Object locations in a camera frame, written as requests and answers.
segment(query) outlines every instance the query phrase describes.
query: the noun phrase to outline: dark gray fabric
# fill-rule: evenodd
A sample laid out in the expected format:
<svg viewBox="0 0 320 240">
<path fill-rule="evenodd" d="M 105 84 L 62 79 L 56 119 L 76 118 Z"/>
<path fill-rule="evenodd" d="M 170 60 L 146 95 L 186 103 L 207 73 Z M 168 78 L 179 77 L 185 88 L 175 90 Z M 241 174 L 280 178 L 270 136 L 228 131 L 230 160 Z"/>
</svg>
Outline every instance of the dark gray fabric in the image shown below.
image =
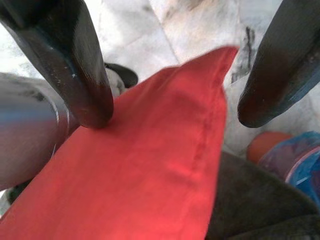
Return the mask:
<svg viewBox="0 0 320 240">
<path fill-rule="evenodd" d="M 247 239 L 320 239 L 320 217 L 318 215 L 307 215 L 291 218 L 281 223 L 246 232 L 231 240 Z"/>
<path fill-rule="evenodd" d="M 224 239 L 250 231 L 252 237 L 258 229 L 280 224 L 299 217 L 314 216 L 310 221 L 318 221 L 319 214 L 315 204 L 303 193 L 278 180 L 249 161 L 222 153 L 217 195 L 213 214 L 208 226 L 206 239 Z M 284 227 L 286 233 L 294 224 L 277 225 Z M 310 224 L 306 231 L 320 234 L 317 224 Z"/>
</svg>

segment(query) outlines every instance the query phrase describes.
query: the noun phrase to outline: red fabric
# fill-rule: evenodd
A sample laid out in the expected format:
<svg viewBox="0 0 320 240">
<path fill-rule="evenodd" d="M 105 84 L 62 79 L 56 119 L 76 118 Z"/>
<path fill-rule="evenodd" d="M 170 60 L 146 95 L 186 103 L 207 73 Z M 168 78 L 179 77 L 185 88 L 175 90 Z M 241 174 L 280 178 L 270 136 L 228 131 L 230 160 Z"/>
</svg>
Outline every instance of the red fabric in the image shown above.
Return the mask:
<svg viewBox="0 0 320 240">
<path fill-rule="evenodd" d="M 166 68 L 80 127 L 1 221 L 6 240 L 204 239 L 237 49 Z"/>
</svg>

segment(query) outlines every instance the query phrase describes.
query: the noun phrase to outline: metal pipe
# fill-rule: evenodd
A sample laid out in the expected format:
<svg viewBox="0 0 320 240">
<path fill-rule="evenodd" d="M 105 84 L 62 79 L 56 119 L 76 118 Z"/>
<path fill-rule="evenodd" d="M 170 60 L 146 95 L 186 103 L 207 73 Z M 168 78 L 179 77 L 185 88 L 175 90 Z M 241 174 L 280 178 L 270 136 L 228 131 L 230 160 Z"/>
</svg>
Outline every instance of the metal pipe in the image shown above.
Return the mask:
<svg viewBox="0 0 320 240">
<path fill-rule="evenodd" d="M 78 126 L 45 80 L 0 73 L 0 190 L 35 177 Z"/>
</svg>

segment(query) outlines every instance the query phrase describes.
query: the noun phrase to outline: orange object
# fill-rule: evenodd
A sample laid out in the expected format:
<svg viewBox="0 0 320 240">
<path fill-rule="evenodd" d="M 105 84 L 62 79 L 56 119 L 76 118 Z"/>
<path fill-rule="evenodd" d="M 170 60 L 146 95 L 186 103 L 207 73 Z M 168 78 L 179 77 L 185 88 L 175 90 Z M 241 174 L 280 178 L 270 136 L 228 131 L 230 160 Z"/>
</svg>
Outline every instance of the orange object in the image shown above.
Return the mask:
<svg viewBox="0 0 320 240">
<path fill-rule="evenodd" d="M 256 136 L 246 150 L 246 158 L 258 164 L 259 160 L 269 152 L 275 145 L 293 136 L 283 132 L 266 131 Z"/>
</svg>

